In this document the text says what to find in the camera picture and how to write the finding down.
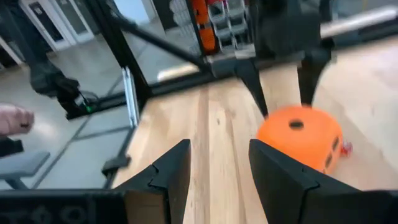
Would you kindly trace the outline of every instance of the wall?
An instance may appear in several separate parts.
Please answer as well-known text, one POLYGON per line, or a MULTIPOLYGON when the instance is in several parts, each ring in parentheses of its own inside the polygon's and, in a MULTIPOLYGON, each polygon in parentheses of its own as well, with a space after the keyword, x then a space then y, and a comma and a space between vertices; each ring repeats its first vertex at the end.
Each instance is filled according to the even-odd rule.
POLYGON ((150 2, 150 0, 114 0, 121 14, 138 24, 149 22, 154 18, 153 8, 148 7, 148 4, 144 5, 142 1, 150 2))
POLYGON ((153 0, 154 7, 156 8, 157 15, 162 23, 164 30, 177 27, 173 20, 173 12, 170 10, 170 0, 153 0))

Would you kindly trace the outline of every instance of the silver bar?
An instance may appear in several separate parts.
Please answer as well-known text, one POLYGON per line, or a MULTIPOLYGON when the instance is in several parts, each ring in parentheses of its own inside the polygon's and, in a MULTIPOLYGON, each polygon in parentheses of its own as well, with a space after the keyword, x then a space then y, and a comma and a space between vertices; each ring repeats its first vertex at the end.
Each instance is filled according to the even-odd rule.
POLYGON ((126 104, 127 104, 127 112, 129 113, 129 122, 130 127, 134 126, 134 116, 132 114, 132 102, 130 99, 130 89, 131 89, 131 81, 129 80, 129 75, 125 68, 122 68, 122 76, 123 76, 123 83, 124 83, 124 94, 126 95, 126 104))
POLYGON ((136 96, 136 87, 132 79, 130 69, 122 68, 124 93, 126 94, 127 112, 129 113, 130 127, 135 127, 139 122, 138 102, 136 96))
POLYGON ((136 94, 136 85, 134 84, 134 79, 132 78, 130 69, 126 69, 127 73, 130 76, 130 84, 131 84, 131 101, 133 104, 133 118, 134 118, 134 125, 137 126, 139 122, 139 110, 138 110, 138 101, 137 101, 137 94, 136 94))
POLYGON ((384 6, 321 25, 322 39, 397 19, 397 6, 384 6))

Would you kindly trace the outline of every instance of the gray floor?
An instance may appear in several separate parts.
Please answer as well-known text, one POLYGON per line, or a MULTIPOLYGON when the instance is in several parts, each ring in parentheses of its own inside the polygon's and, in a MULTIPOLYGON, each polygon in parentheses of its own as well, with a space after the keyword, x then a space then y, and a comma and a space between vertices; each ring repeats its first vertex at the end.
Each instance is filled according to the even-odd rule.
MULTIPOLYGON (((158 21, 144 26, 166 40, 184 43, 179 36, 166 36, 158 21)), ((156 82, 157 73, 183 61, 157 47, 125 34, 149 83, 156 82)), ((102 36, 66 49, 50 57, 66 76, 76 78, 82 90, 107 95, 123 90, 121 69, 102 36)), ((120 107, 74 121, 65 119, 65 112, 55 101, 40 96, 29 85, 29 68, 14 68, 0 73, 0 102, 10 102, 35 111, 36 122, 21 139, 26 151, 51 153, 37 175, 23 181, 32 188, 101 188, 105 178, 103 164, 116 156, 127 136, 127 110, 120 107)), ((0 182, 0 189, 9 187, 0 182)))

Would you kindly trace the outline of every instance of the black bracket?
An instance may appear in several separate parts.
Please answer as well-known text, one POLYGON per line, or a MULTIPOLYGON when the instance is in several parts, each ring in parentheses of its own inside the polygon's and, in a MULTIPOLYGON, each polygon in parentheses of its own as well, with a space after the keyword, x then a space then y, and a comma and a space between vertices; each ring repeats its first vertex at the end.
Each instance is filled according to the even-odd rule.
POLYGON ((246 88, 250 91, 261 114, 268 115, 268 109, 260 81, 259 70, 256 68, 252 59, 237 60, 234 68, 235 75, 242 80, 246 88))
POLYGON ((331 50, 323 47, 305 53, 301 67, 297 68, 302 105, 312 105, 319 79, 330 60, 331 50))
POLYGON ((0 136, 0 149, 0 157, 4 157, 23 152, 24 146, 21 140, 12 140, 8 137, 0 136))
POLYGON ((102 174, 107 177, 110 174, 118 171, 119 168, 127 167, 131 162, 131 157, 129 156, 118 156, 105 162, 102 167, 102 174))
POLYGON ((148 192, 126 204, 129 223, 182 223, 191 175, 190 140, 184 139, 146 169, 121 184, 116 190, 148 192), (152 212, 132 211, 128 207, 155 205, 152 212))
POLYGON ((398 191, 362 192, 257 139, 250 141, 249 160, 270 224, 398 222, 393 212, 398 209, 398 191))

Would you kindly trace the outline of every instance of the door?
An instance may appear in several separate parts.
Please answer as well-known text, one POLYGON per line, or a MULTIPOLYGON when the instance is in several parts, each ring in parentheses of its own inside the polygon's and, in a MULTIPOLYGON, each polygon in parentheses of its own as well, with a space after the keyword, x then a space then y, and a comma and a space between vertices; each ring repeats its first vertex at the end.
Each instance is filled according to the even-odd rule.
POLYGON ((8 54, 8 51, 0 46, 0 70, 17 65, 17 62, 8 54))
POLYGON ((21 0, 20 4, 53 50, 62 50, 76 43, 49 2, 43 0, 21 0))
POLYGON ((12 41, 7 28, 4 26, 4 21, 0 17, 0 69, 4 68, 5 65, 10 63, 17 63, 18 65, 23 63, 23 55, 19 50, 18 46, 12 41))
POLYGON ((75 0, 49 0, 49 2, 52 2, 77 42, 82 43, 94 38, 75 0))
POLYGON ((89 10, 87 9, 83 0, 75 0, 77 7, 79 8, 81 14, 85 18, 88 26, 91 29, 91 32, 96 35, 100 33, 100 29, 97 26, 97 23, 94 21, 93 16, 91 16, 89 10))

